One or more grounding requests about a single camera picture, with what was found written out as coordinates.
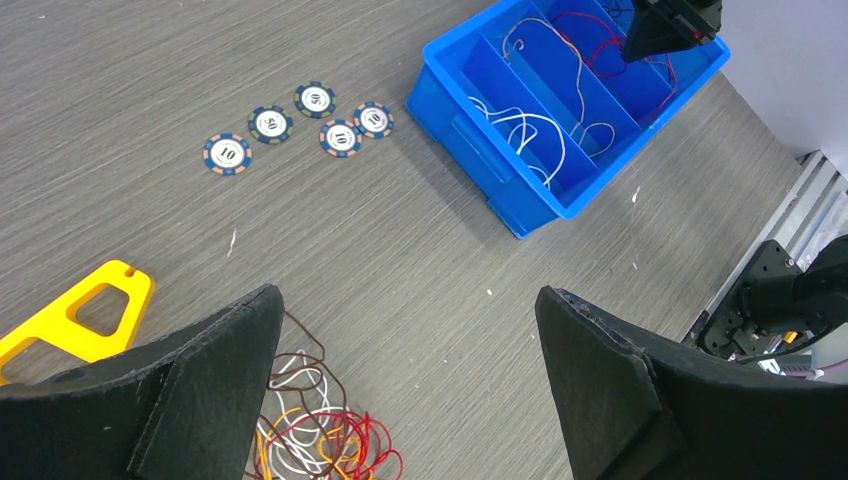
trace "white chip center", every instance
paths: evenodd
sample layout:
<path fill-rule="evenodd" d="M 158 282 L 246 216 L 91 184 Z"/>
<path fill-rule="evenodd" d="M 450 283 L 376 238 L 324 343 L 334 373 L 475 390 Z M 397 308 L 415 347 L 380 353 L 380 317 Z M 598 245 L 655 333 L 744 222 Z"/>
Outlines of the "white chip center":
<path fill-rule="evenodd" d="M 330 94 L 320 87 L 306 87 L 300 96 L 303 106 L 310 112 L 324 112 L 330 108 Z"/>
<path fill-rule="evenodd" d="M 389 128 L 389 116 L 382 108 L 367 107 L 362 110 L 359 121 L 369 132 L 380 133 Z"/>
<path fill-rule="evenodd" d="M 333 125 L 327 130 L 327 143 L 337 152 L 347 152 L 356 146 L 356 132 L 347 125 Z"/>
<path fill-rule="evenodd" d="M 280 112 L 266 110 L 256 116 L 256 129 L 266 137 L 279 137 L 287 128 L 286 117 Z"/>
<path fill-rule="evenodd" d="M 234 168 L 244 162 L 244 148 L 233 139 L 218 140 L 212 145 L 212 161 L 221 168 Z"/>

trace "white wall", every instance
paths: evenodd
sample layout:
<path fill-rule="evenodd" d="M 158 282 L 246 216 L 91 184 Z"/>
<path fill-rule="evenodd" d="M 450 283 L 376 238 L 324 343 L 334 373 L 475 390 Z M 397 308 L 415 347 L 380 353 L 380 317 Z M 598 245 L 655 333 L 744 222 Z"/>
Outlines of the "white wall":
<path fill-rule="evenodd" d="M 795 156 L 848 173 L 848 0 L 723 0 L 722 70 Z"/>

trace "blue bin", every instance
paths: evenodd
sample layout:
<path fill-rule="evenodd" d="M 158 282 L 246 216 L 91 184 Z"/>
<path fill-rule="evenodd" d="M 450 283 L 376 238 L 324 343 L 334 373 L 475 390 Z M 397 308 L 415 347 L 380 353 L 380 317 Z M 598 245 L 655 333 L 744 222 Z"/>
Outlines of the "blue bin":
<path fill-rule="evenodd" d="M 610 3 L 625 8 L 612 12 Z M 730 57 L 720 39 L 671 54 L 675 89 L 665 55 L 625 64 L 615 46 L 599 50 L 625 35 L 629 8 L 628 0 L 503 0 L 424 48 L 424 68 L 407 108 L 519 238 L 556 218 L 576 217 Z M 577 55 L 534 20 L 506 38 L 526 18 L 553 22 L 580 52 L 582 122 Z M 555 126 L 528 119 L 538 134 L 519 156 L 516 136 L 512 145 L 507 139 L 521 120 L 492 123 L 517 110 L 487 120 L 469 97 L 490 112 L 517 107 L 555 121 L 565 143 L 561 167 Z M 585 131 L 596 123 L 611 125 L 615 135 L 601 125 Z M 544 179 L 555 171 L 546 187 Z"/>

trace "blue poker chip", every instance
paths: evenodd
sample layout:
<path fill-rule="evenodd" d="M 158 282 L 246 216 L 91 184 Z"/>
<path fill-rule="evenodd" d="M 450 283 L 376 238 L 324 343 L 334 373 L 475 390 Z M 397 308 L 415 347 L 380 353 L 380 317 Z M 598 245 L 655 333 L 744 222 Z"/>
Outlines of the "blue poker chip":
<path fill-rule="evenodd" d="M 219 175 L 235 175 L 250 166 L 250 144 L 235 133 L 215 135 L 203 145 L 203 161 Z"/>
<path fill-rule="evenodd" d="M 291 136 L 294 121 L 282 107 L 263 105 L 247 117 L 247 129 L 262 143 L 277 145 Z"/>
<path fill-rule="evenodd" d="M 312 81 L 297 87 L 294 106 L 307 117 L 329 117 L 336 111 L 336 94 L 321 82 Z"/>
<path fill-rule="evenodd" d="M 395 117 L 389 107 L 377 102 L 365 102 L 353 112 L 353 122 L 369 138 L 383 138 L 395 128 Z"/>
<path fill-rule="evenodd" d="M 359 127 L 340 118 L 327 122 L 318 134 L 321 148 L 338 158 L 349 158 L 362 148 L 362 134 Z"/>

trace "yellow bracket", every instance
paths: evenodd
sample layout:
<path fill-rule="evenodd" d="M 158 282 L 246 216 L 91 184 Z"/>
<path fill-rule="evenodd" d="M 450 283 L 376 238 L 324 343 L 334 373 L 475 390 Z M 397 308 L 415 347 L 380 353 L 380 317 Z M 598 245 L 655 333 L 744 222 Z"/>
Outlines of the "yellow bracket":
<path fill-rule="evenodd" d="M 117 355 L 132 345 L 147 304 L 153 297 L 153 279 L 120 260 L 110 260 L 0 339 L 0 385 L 9 383 L 3 367 L 36 340 L 43 340 L 92 363 Z M 77 320 L 77 310 L 107 287 L 129 297 L 115 333 L 103 336 Z"/>

